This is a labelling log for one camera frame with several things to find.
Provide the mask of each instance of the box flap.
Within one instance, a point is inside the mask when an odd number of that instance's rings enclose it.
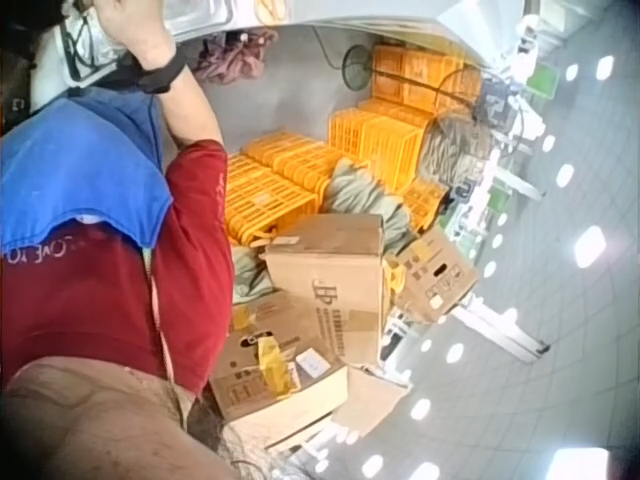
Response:
[[[267,255],[285,253],[337,255],[382,254],[382,217],[322,214],[304,218],[276,237]]]
[[[349,398],[336,410],[333,421],[364,436],[393,411],[408,391],[406,387],[350,367]]]

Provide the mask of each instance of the person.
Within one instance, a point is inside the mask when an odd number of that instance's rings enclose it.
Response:
[[[145,71],[163,69],[176,57],[161,0],[94,4],[104,31]],[[37,244],[9,242],[12,248],[4,251],[3,434],[30,467],[20,478],[239,478],[234,467],[241,460],[234,464],[212,453],[185,428],[231,318],[233,264],[224,229],[227,154],[220,127],[204,92],[183,67],[168,91],[157,95],[181,149],[166,180],[161,176],[166,185],[157,186],[155,170],[148,173],[152,162],[140,160],[140,152],[151,150],[139,135],[147,132],[136,123],[139,112],[127,110],[128,97],[110,107],[120,95],[111,93],[104,102],[56,102],[2,142],[3,239],[31,221],[58,222]],[[59,137],[76,142],[63,155],[54,148]],[[137,162],[132,176],[111,171],[130,168],[126,162]],[[48,177],[30,177],[34,170]],[[76,177],[69,183],[72,173]],[[54,185],[62,198],[55,197],[56,207],[75,208],[83,189],[82,201],[97,206],[78,210],[80,215],[71,209],[73,218],[56,217],[42,196],[49,190],[34,185]],[[149,201],[149,192],[164,195],[162,188],[169,190],[170,201],[166,208],[164,200],[156,202],[161,205],[155,213],[161,218],[157,239],[138,235],[131,224],[146,221],[140,202]],[[113,196],[112,190],[120,203],[115,214],[107,215],[112,205],[100,202]],[[40,200],[29,203],[36,194]],[[22,211],[24,202],[29,208]],[[45,214],[51,218],[38,223]],[[266,478],[264,472],[255,474],[246,478]]]

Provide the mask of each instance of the black wrist strap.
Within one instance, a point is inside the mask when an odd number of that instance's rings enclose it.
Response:
[[[156,70],[142,70],[142,76],[138,80],[138,87],[145,93],[167,93],[171,84],[187,66],[187,59],[182,51],[176,49],[176,54],[164,67]]]

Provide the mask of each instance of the orange crate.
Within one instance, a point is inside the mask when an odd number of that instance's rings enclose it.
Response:
[[[303,137],[297,133],[278,132],[253,140],[242,152],[261,164],[270,167],[279,155],[304,148],[317,140]]]
[[[241,188],[227,187],[225,224],[241,245],[270,238],[300,217],[318,212],[317,196],[264,168],[264,174]]]
[[[400,192],[415,177],[423,136],[421,128],[382,117],[365,127],[360,158],[387,190]]]
[[[415,232],[428,229],[436,219],[447,188],[439,183],[416,179],[402,192],[403,203],[411,212],[411,228]]]
[[[403,47],[376,45],[373,49],[373,70],[401,77],[404,72],[405,50]],[[374,97],[402,103],[403,89],[401,81],[374,73],[372,84]]]
[[[387,117],[399,120],[414,127],[426,128],[433,119],[433,115],[424,110],[408,107],[406,105],[398,105],[396,103],[387,102],[377,98],[365,100],[358,105],[358,108],[367,112],[379,113]]]
[[[232,155],[229,157],[227,190],[239,188],[246,182],[259,179],[265,173],[269,173],[269,169],[263,167],[251,158],[242,154]]]
[[[421,87],[404,84],[403,103],[427,112],[435,112],[436,90],[451,73],[462,68],[458,57],[440,55],[418,50],[407,50],[404,62],[404,77],[429,85]]]
[[[343,157],[344,154],[337,148],[319,144],[283,158],[274,165],[274,170],[296,185],[315,193],[320,208],[336,164]]]
[[[329,144],[348,155],[364,158],[360,155],[364,128],[384,118],[357,108],[340,110],[329,120]]]

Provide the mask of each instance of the red cloth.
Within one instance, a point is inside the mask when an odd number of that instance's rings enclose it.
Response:
[[[174,202],[153,253],[160,321],[176,382],[204,388],[231,318],[224,229],[227,154],[213,141],[167,172]],[[43,357],[91,358],[165,378],[140,249],[106,223],[68,222],[2,263],[2,386]]]

